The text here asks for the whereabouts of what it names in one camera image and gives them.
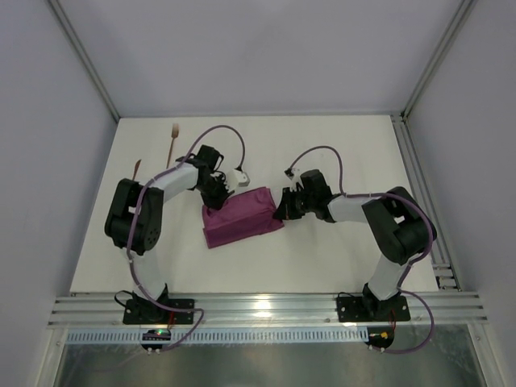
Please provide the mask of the purple satin napkin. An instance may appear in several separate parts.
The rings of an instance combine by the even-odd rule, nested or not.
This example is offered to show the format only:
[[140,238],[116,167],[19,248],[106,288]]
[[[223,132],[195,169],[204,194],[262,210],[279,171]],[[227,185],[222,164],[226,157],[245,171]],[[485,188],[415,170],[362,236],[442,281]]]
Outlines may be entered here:
[[228,198],[220,210],[202,207],[203,234],[209,249],[279,231],[277,206],[270,188],[260,187]]

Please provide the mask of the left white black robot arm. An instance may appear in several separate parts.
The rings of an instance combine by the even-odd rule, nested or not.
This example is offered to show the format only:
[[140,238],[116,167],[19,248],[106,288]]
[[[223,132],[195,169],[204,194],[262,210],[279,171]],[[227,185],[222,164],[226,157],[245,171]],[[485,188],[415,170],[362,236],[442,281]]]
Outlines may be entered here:
[[104,226],[115,247],[127,254],[138,302],[166,307],[168,286],[153,252],[159,241],[164,204],[185,191],[197,190],[203,204],[219,210],[234,193],[226,175],[218,170],[224,156],[207,145],[176,160],[146,184],[122,179],[116,186]]

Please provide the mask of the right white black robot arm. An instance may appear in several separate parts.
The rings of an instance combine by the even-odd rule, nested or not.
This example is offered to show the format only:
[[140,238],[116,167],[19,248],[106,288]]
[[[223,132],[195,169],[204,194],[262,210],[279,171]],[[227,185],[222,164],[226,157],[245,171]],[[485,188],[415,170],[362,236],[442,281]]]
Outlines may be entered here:
[[342,323],[408,322],[410,311],[402,283],[414,263],[429,253],[437,237],[435,226],[408,191],[395,187],[385,193],[332,193],[323,174],[285,170],[292,185],[284,188],[273,217],[298,220],[312,213],[326,223],[366,223],[381,252],[375,273],[361,295],[341,292],[336,298]]

